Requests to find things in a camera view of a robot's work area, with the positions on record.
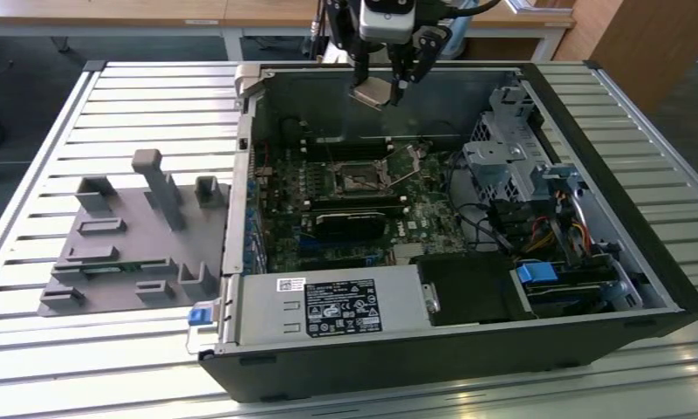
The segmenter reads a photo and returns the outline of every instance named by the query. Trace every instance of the green circuit board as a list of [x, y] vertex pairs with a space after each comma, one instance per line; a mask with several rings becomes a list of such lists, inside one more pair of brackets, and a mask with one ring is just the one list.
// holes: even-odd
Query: green circuit board
[[[309, 162], [291, 150], [257, 172], [268, 272], [401, 264], [393, 252], [399, 244], [419, 244], [413, 247], [424, 254], [465, 250], [443, 186], [449, 153], [421, 153], [415, 158], [417, 142], [395, 141], [393, 146], [396, 151], [381, 161]], [[404, 213], [388, 217], [380, 238], [340, 244], [317, 240], [316, 218], [303, 210], [305, 200], [343, 196], [403, 199]]]

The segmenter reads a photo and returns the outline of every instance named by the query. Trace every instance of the power supply label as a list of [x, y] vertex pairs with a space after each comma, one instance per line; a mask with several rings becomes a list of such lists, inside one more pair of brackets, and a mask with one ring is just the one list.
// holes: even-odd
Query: power supply label
[[305, 317], [311, 338], [380, 332], [375, 279], [305, 284]]

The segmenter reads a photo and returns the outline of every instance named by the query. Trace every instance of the wooden cabinet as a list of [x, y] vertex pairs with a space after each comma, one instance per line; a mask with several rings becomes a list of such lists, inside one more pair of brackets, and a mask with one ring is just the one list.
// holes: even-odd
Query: wooden cabinet
[[597, 61], [652, 112], [698, 58], [698, 0], [577, 0], [556, 59]]

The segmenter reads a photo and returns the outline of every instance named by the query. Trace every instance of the wooden table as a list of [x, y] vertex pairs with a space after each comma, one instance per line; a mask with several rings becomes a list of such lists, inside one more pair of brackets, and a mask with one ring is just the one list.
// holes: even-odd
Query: wooden table
[[0, 0], [0, 36], [221, 36], [227, 0]]
[[[244, 60], [241, 38], [247, 36], [305, 36], [316, 15], [316, 0], [228, 0], [224, 19], [228, 58]], [[537, 38], [533, 60], [551, 60], [575, 26], [568, 16], [517, 15], [507, 0], [473, 18], [467, 38]]]
[[[244, 36], [305, 36], [315, 14], [316, 0], [0, 0], [0, 36], [220, 36], [241, 61]], [[548, 60], [573, 25], [571, 17], [517, 15], [504, 1], [465, 36], [537, 38], [533, 59]]]

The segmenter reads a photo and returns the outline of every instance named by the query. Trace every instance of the motherboard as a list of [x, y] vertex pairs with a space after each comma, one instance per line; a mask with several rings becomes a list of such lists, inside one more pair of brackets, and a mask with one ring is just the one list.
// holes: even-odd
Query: motherboard
[[265, 271], [315, 271], [409, 264], [425, 254], [464, 251], [449, 206], [451, 153], [424, 139], [307, 139], [259, 153]]

